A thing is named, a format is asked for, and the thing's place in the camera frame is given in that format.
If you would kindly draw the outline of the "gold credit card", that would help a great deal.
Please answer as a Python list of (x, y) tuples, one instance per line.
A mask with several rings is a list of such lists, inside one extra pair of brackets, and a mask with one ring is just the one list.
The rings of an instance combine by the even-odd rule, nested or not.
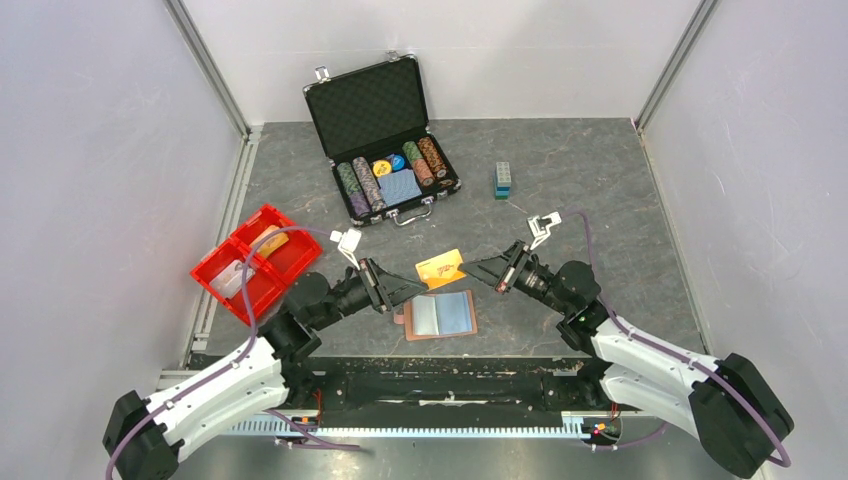
[(270, 225), (250, 243), (256, 257), (267, 258), (289, 241), (289, 236), (280, 226)]
[(417, 263), (415, 270), (428, 289), (435, 290), (463, 279), (466, 274), (459, 269), (462, 263), (460, 251), (453, 249)]

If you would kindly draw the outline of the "orange leather card holder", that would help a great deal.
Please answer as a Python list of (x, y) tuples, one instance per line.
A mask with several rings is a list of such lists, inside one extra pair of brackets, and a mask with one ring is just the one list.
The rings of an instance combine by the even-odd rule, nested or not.
[(402, 326), (408, 341), (475, 335), (478, 324), (472, 292), (424, 294), (406, 301), (393, 311), (393, 321)]

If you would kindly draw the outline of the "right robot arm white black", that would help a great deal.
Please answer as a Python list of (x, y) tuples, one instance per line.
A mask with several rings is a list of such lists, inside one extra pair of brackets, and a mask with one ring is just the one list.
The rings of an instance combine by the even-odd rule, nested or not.
[(515, 242), (503, 253), (464, 262), (463, 273), (505, 294), (518, 290), (562, 315), (557, 330), (573, 350), (604, 365), (581, 376), (580, 400), (634, 407), (695, 438), (725, 471), (749, 479), (766, 462), (789, 465), (783, 444), (795, 422), (746, 357), (699, 354), (650, 335), (615, 314), (591, 264), (558, 271)]

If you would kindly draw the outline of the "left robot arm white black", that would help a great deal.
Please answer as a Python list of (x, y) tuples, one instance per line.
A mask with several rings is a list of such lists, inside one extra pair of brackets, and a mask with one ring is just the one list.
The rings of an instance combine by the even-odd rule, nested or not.
[(106, 478), (168, 479), (232, 426), (268, 409), (306, 405), (316, 380), (305, 361), (321, 344), (318, 331), (364, 309), (390, 312), (427, 289), (370, 258), (335, 284), (320, 273), (301, 276), (231, 354), (147, 398), (130, 391), (115, 402), (103, 437)]

